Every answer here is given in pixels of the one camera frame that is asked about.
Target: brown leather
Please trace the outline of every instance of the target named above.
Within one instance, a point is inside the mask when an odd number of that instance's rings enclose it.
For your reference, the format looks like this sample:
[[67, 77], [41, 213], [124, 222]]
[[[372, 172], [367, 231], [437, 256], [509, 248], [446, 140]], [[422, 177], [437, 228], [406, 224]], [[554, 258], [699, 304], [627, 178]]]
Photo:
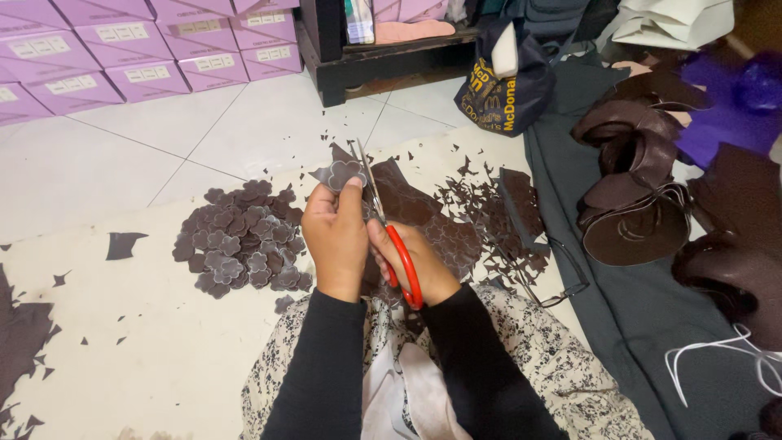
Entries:
[[690, 235], [687, 188], [673, 183], [676, 147], [650, 130], [603, 146], [603, 178], [584, 195], [583, 246], [606, 265], [639, 265], [678, 251]]
[[707, 110], [714, 105], [706, 92], [687, 84], [678, 74], [668, 70], [655, 70], [620, 81], [601, 102], [617, 99], [668, 111]]
[[708, 231], [677, 255], [679, 283], [704, 291], [758, 346], [782, 351], [780, 167], [723, 144], [706, 173], [688, 181], [694, 213]]
[[669, 111], [706, 110], [711, 100], [701, 89], [665, 70], [634, 75], [608, 90], [570, 131], [584, 145], [601, 146], [618, 134], [647, 129], [673, 141], [684, 126]]
[[570, 135], [583, 145], [601, 146], [617, 135], [642, 129], [673, 141], [679, 138], [682, 128], [676, 118], [663, 110], [635, 101], [612, 100], [593, 107], [573, 126]]

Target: person's right hand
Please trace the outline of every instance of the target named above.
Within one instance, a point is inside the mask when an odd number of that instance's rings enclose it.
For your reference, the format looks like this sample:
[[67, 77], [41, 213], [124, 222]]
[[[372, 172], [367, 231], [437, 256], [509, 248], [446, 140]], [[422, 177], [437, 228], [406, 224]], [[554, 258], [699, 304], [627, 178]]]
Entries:
[[[426, 238], [416, 228], [397, 222], [389, 222], [389, 225], [393, 225], [402, 238], [407, 251], [410, 252], [415, 272], [418, 274], [418, 282], [421, 284], [421, 295], [427, 305], [437, 305], [450, 298], [461, 288], [459, 280], [448, 270], [445, 263], [429, 246]], [[410, 283], [407, 281], [402, 260], [389, 234], [374, 218], [367, 223], [367, 232], [369, 232], [369, 241], [372, 244], [369, 247], [370, 251], [380, 266], [383, 278], [387, 283], [389, 282], [388, 263], [391, 263], [402, 287], [410, 291]]]

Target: red scissor handle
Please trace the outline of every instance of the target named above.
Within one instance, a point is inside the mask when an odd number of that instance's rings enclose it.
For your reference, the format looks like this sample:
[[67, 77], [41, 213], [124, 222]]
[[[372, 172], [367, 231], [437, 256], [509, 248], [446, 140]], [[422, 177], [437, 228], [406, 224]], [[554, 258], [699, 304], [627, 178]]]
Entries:
[[[402, 237], [399, 236], [399, 233], [392, 225], [386, 226], [386, 232], [389, 234], [389, 237], [391, 237], [391, 241], [393, 242], [396, 251], [399, 252], [399, 257], [402, 259], [402, 266], [407, 274], [407, 281], [410, 282], [410, 290], [412, 290], [412, 293], [402, 288], [404, 299], [407, 300], [407, 303], [413, 310], [421, 310], [424, 306], [424, 298], [421, 296], [421, 284], [418, 282], [418, 274], [415, 272], [415, 266], [413, 266], [413, 259], [410, 258], [410, 252], [407, 251], [407, 247], [404, 245]], [[391, 281], [389, 282], [391, 287], [399, 286], [399, 279], [396, 277], [396, 272], [394, 272], [391, 265], [389, 265], [389, 277], [391, 278]]]

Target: white string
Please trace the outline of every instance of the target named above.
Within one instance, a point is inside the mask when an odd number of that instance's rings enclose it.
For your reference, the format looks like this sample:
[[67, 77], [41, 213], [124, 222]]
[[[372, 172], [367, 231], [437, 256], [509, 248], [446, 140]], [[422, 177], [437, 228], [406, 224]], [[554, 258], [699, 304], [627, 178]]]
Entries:
[[[728, 348], [730, 350], [735, 350], [737, 352], [746, 353], [752, 356], [753, 358], [755, 358], [755, 371], [758, 374], [758, 381], [760, 382], [760, 384], [769, 393], [777, 397], [782, 397], [782, 377], [780, 377], [779, 372], [777, 372], [777, 369], [774, 368], [773, 364], [769, 362], [769, 360], [773, 360], [774, 362], [782, 363], [782, 358], [776, 353], [767, 352], [765, 350], [761, 350], [760, 348], [755, 347], [755, 345], [748, 340], [748, 338], [752, 335], [752, 332], [749, 331], [749, 329], [746, 326], [743, 326], [741, 324], [734, 324], [734, 330], [736, 330], [736, 333], [738, 333], [738, 337], [733, 337], [731, 339], [725, 339], [723, 341], [715, 341], [715, 342], [698, 342], [695, 344], [689, 344], [686, 347], [674, 348], [673, 350], [668, 350], [667, 352], [665, 352], [665, 366], [668, 367], [668, 373], [671, 375], [671, 380], [673, 380], [673, 386], [676, 387], [676, 392], [679, 393], [679, 399], [681, 399], [685, 408], [687, 408], [688, 406], [687, 406], [687, 400], [684, 398], [684, 392], [682, 391], [681, 382], [679, 380], [679, 365], [678, 365], [679, 356], [681, 356], [682, 353], [684, 353], [687, 350], [694, 350], [696, 348], [703, 348], [703, 347]], [[726, 345], [731, 342], [737, 342], [737, 341], [746, 342], [755, 351], [750, 352], [749, 350], [745, 350], [739, 347], [734, 347], [733, 345]], [[673, 352], [677, 352], [677, 353], [673, 357], [673, 368], [671, 368], [669, 355]], [[779, 391], [772, 389], [766, 383], [766, 379], [763, 377], [763, 366], [768, 366], [768, 369], [771, 370], [771, 374], [774, 376], [775, 379], [777, 379], [777, 383], [779, 385], [778, 388]]]

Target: hand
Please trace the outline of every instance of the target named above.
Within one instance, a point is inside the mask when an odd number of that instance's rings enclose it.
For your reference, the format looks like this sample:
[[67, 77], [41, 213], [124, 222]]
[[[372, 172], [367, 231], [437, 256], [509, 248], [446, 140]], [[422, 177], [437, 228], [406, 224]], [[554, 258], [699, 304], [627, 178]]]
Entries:
[[367, 261], [367, 227], [361, 218], [363, 186], [351, 178], [337, 196], [315, 187], [301, 219], [302, 235], [315, 262], [317, 289], [330, 297], [358, 302]]
[[[459, 281], [416, 228], [397, 222], [389, 222], [389, 225], [393, 225], [407, 247], [407, 251], [410, 252], [415, 272], [418, 274], [418, 282], [421, 284], [421, 295], [427, 305], [437, 305], [450, 298], [461, 288]], [[388, 266], [388, 263], [391, 263], [402, 287], [410, 291], [410, 284], [407, 281], [402, 260], [389, 234], [374, 218], [367, 224], [367, 231], [369, 232], [369, 241], [372, 243], [370, 252], [375, 256], [383, 278], [387, 283], [391, 279]]]

